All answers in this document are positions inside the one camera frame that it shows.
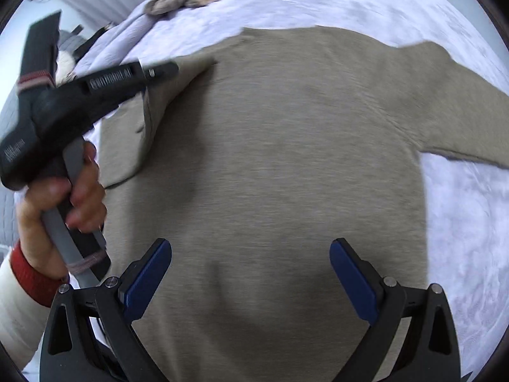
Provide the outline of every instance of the lavender comforter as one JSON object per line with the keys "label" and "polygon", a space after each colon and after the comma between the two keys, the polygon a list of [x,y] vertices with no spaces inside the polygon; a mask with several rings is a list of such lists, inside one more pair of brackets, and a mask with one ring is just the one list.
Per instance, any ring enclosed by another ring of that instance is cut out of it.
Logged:
{"label": "lavender comforter", "polygon": [[[391,46],[431,40],[509,93],[503,64],[446,0],[220,0],[159,18],[142,10],[143,3],[98,40],[77,65],[78,75],[135,59],[147,65],[189,54],[243,27],[322,25],[354,30]],[[429,282],[446,289],[462,374],[475,375],[509,324],[509,171],[423,154],[422,174]]]}

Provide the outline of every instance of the finger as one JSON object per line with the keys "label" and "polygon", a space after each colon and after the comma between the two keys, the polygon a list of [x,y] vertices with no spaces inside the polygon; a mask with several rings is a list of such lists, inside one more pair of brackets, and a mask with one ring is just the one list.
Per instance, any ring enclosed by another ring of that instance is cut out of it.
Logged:
{"label": "finger", "polygon": [[71,189],[65,178],[47,178],[30,184],[18,208],[20,222],[38,220],[42,211],[56,207]]}
{"label": "finger", "polygon": [[99,166],[95,161],[86,163],[71,192],[71,203],[75,207],[94,190],[99,178]]}
{"label": "finger", "polygon": [[92,219],[97,208],[102,205],[102,199],[105,194],[104,188],[100,184],[96,184],[94,191],[78,207],[69,212],[66,218],[67,226],[69,228],[77,228],[82,223]]}
{"label": "finger", "polygon": [[91,142],[85,142],[83,145],[83,156],[85,158],[85,162],[92,162],[97,155],[96,147]]}
{"label": "finger", "polygon": [[104,204],[101,204],[100,207],[94,211],[92,218],[88,219],[84,223],[77,225],[76,228],[78,228],[82,233],[91,233],[93,231],[97,231],[104,225],[106,214],[106,207]]}

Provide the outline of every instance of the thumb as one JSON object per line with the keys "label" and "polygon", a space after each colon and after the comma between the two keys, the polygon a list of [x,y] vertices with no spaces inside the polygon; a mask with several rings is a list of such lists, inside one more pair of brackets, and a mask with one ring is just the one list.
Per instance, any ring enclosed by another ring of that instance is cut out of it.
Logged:
{"label": "thumb", "polygon": [[20,222],[39,220],[42,211],[56,207],[71,190],[65,178],[47,178],[30,184],[18,209]]}

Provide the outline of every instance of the black plastic mount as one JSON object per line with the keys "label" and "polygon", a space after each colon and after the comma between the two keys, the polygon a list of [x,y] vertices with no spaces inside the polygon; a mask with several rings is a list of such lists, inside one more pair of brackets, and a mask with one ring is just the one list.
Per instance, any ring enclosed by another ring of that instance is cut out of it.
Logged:
{"label": "black plastic mount", "polygon": [[[119,290],[135,289],[150,301],[170,262],[170,244],[158,239],[120,278],[108,278],[99,287],[61,288],[44,335],[40,381],[167,382],[126,318],[129,307],[119,299]],[[96,340],[91,317],[101,320],[109,348]]]}
{"label": "black plastic mount", "polygon": [[[43,18],[31,25],[26,38],[19,82],[31,84],[18,84],[18,120],[0,141],[0,179],[12,190],[33,181],[67,145],[119,104],[179,72],[173,61],[147,70],[135,61],[53,88],[59,20],[60,12]],[[47,79],[40,81],[41,76]]]}
{"label": "black plastic mount", "polygon": [[340,245],[345,250],[377,295],[380,306],[375,324],[333,382],[372,382],[405,317],[412,318],[405,342],[390,376],[383,381],[460,382],[456,331],[442,287],[432,284],[422,290],[403,287],[392,278],[384,280],[369,262],[357,256],[344,238],[332,245]]}
{"label": "black plastic mount", "polygon": [[[427,290],[381,278],[345,239],[338,254],[347,274],[338,273],[358,313],[376,315],[373,325],[333,382],[372,382],[402,318],[411,317],[405,342],[384,382],[460,382],[460,354],[449,304],[436,284]],[[131,327],[141,318],[171,262],[171,247],[158,239],[120,278],[100,287],[59,290],[52,305],[41,355],[41,382],[168,382]],[[94,337],[91,317],[100,318],[110,348]],[[25,382],[0,344],[0,371],[7,382]]]}

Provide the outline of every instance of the gripper handle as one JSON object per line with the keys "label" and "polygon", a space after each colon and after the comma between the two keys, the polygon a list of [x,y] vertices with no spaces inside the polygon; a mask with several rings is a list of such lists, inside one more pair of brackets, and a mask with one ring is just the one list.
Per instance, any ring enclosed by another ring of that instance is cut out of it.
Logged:
{"label": "gripper handle", "polygon": [[[37,178],[66,177],[74,185],[83,168],[83,143],[81,136],[70,143],[62,156],[53,159]],[[80,287],[94,287],[106,276],[111,265],[106,254],[106,240],[100,230],[82,233],[67,228],[65,219],[72,208],[70,196],[67,196],[57,207],[45,211],[42,221],[49,238]]]}

